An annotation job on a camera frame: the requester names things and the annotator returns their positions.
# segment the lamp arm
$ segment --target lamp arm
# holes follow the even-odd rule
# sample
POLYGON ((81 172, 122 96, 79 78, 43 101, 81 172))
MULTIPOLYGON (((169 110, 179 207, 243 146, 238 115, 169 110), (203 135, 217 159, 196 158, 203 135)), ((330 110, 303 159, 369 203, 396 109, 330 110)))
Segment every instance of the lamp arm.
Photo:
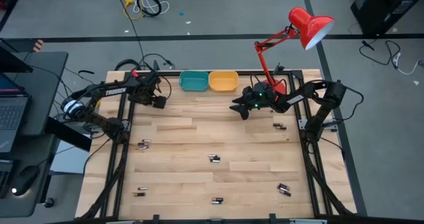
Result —
POLYGON ((264 70, 266 79, 268 80, 268 83, 270 84, 273 91, 275 90, 276 82, 274 81, 274 78, 272 77, 272 75, 271 75, 271 73, 270 73, 270 71, 269 71, 269 69, 266 65, 265 58, 262 55, 262 53, 267 51, 268 49, 276 46, 276 45, 279 45, 280 43, 286 41, 289 38, 293 38, 293 37, 297 36, 298 34, 299 34, 299 31, 294 29, 290 25, 290 26, 287 26, 286 29, 284 29, 283 31, 271 36, 270 38, 268 38, 264 42, 255 42, 254 43, 254 48, 256 49, 256 52, 258 54, 260 63, 262 65, 262 69, 264 70), (277 42, 270 42, 271 40, 277 39, 284 34, 286 34, 286 36, 279 39, 277 42))

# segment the yellow bowl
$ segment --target yellow bowl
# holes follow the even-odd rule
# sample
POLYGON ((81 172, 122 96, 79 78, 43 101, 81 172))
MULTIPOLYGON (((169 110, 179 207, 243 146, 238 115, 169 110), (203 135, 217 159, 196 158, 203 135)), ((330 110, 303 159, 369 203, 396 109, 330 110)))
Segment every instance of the yellow bowl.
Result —
POLYGON ((213 71, 209 74, 209 87, 215 92, 235 91, 239 75, 235 71, 213 71))

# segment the red desk lamp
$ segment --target red desk lamp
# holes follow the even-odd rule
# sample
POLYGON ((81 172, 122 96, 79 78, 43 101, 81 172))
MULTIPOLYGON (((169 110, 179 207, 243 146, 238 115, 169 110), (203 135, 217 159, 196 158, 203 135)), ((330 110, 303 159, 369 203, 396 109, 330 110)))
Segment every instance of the red desk lamp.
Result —
POLYGON ((273 91, 278 91, 281 94, 286 94, 286 88, 283 84, 279 83, 271 76, 262 53, 289 38, 297 36, 298 34, 300 34, 300 42, 302 43, 303 48, 305 50, 309 50, 330 32, 335 23, 335 20, 332 17, 311 16, 301 7, 295 7, 290 11, 289 21, 292 24, 286 27, 283 31, 275 34, 264 42, 255 42, 254 44, 260 63, 262 64, 262 68, 266 75, 266 81, 264 81, 264 83, 269 84, 273 91), (279 39, 277 42, 270 42, 283 34, 287 34, 287 36, 279 39))

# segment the teal bowl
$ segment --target teal bowl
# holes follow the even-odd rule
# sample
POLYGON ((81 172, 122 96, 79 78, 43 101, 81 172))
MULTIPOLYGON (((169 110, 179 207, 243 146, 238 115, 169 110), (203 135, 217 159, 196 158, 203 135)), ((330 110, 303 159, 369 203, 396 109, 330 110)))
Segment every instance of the teal bowl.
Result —
POLYGON ((209 85, 209 74, 202 71, 182 71, 180 87, 184 91, 206 91, 209 85))

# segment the wooden table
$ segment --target wooden table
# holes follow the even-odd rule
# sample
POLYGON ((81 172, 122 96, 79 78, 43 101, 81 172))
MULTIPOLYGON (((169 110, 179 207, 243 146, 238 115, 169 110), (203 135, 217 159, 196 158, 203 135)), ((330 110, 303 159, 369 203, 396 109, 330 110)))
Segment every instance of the wooden table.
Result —
MULTIPOLYGON (((124 74, 109 72, 107 82, 122 80, 124 74)), ((303 75, 305 82, 321 79, 319 70, 303 70, 303 75)), ((262 219, 270 213, 277 218, 313 217, 293 107, 284 114, 254 110, 248 120, 242 121, 229 106, 250 85, 249 76, 240 76, 239 87, 231 93, 184 92, 178 77, 167 78, 172 96, 165 109, 135 107, 119 219, 152 219, 154 214, 161 219, 262 219), (283 123, 287 130, 274 129, 272 123, 283 123), (152 140, 150 148, 136 150, 142 139, 152 140), (210 163, 208 154, 218 154, 221 162, 210 163), (291 187, 291 197, 278 192, 280 182, 291 187), (133 197, 138 187, 148 187, 145 197, 133 197), (213 197, 223 197, 223 204, 211 205, 213 197)), ((161 89, 167 96, 166 82, 161 83, 161 89)), ((102 99, 100 114, 116 117, 119 98, 102 99)), ((319 106, 313 101, 310 104, 315 114, 319 106)), ((126 102, 124 117, 128 108, 126 102)), ((338 143, 337 134, 331 131, 324 131, 322 137, 338 143)), ((90 152, 106 140, 94 140, 90 152)), ((340 149, 324 140, 319 148, 329 187, 355 212, 340 149)), ((111 142, 89 161, 77 217, 87 211, 103 189, 110 151, 111 142)), ((317 195, 324 213, 319 188, 317 195)), ((112 214, 114 200, 115 189, 109 198, 108 215, 112 214)))

